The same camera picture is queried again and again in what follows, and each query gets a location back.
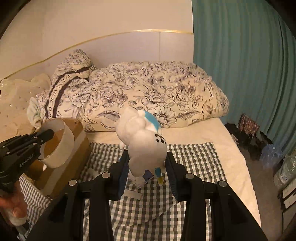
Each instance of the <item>cardboard box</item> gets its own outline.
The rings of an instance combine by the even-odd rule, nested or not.
[[[47,167],[43,171],[43,163],[36,160],[25,173],[31,183],[45,196],[55,198],[72,179],[78,179],[90,154],[89,141],[83,126],[77,119],[63,119],[74,135],[74,149],[68,160],[57,168]],[[63,135],[64,130],[54,133],[53,139],[45,143],[44,155],[50,155]]]

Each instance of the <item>clear plastic bag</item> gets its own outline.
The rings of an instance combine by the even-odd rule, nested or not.
[[[296,177],[296,153],[291,156],[286,155],[283,166],[274,175],[274,184],[281,190]]]
[[[264,168],[271,168],[278,164],[282,159],[283,153],[280,148],[273,144],[266,145],[261,152],[260,162]]]

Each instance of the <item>gold wall molding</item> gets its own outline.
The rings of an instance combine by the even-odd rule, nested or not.
[[[86,40],[86,41],[83,41],[83,42],[80,42],[80,43],[74,44],[74,45],[72,45],[72,46],[70,46],[70,47],[68,47],[68,48],[66,48],[66,49],[63,49],[63,50],[61,50],[61,51],[59,51],[59,52],[57,52],[57,53],[55,53],[55,54],[49,56],[48,58],[46,58],[46,59],[44,59],[44,60],[41,60],[41,61],[39,61],[39,62],[37,62],[37,63],[34,63],[34,64],[30,64],[30,65],[28,65],[28,66],[26,66],[26,67],[24,67],[24,68],[21,68],[21,69],[15,71],[14,73],[12,73],[12,74],[6,76],[5,79],[9,78],[10,76],[12,76],[12,75],[14,75],[14,74],[16,74],[16,73],[18,73],[18,72],[20,72],[20,71],[26,69],[26,68],[32,67],[32,66],[37,65],[37,64],[40,64],[40,63],[43,63],[43,62],[45,62],[46,60],[49,60],[50,58],[52,58],[52,57],[54,57],[54,56],[56,56],[56,55],[58,55],[58,54],[60,54],[60,53],[62,53],[62,52],[64,52],[64,51],[66,51],[66,50],[68,50],[68,49],[70,49],[70,48],[76,47],[76,46],[78,46],[78,45],[81,45],[81,44],[84,44],[84,43],[87,43],[87,42],[91,42],[91,41],[93,41],[93,40],[97,40],[97,39],[105,38],[105,37],[110,37],[110,36],[119,35],[119,34],[133,33],[133,32],[143,32],[143,33],[145,33],[145,32],[146,32],[146,33],[147,33],[147,32],[166,32],[166,33],[179,33],[179,34],[192,34],[192,35],[193,35],[192,32],[186,32],[186,31],[181,31],[181,30],[170,30],[170,29],[141,29],[141,30],[131,30],[131,31],[126,31],[126,32],[120,32],[120,33],[108,34],[108,35],[104,35],[104,36],[100,36],[100,37],[92,38],[92,39],[89,39],[89,40]]]

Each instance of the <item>white floral bedding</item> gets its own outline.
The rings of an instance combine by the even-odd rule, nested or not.
[[[73,56],[80,59],[74,68]],[[212,77],[193,63],[130,62],[96,69],[76,50],[53,78],[52,88],[37,98],[43,121],[78,118],[86,131],[114,131],[126,106],[149,111],[165,128],[220,117],[229,108]]]

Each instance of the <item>human hand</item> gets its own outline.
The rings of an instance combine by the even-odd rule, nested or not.
[[[11,222],[8,220],[8,217],[6,217],[5,215],[5,208],[11,209],[12,214],[16,218],[23,218],[27,215],[27,204],[25,202],[24,195],[21,192],[19,181],[15,183],[13,193],[5,193],[2,197],[0,197],[0,212],[6,222],[9,225],[12,225]]]

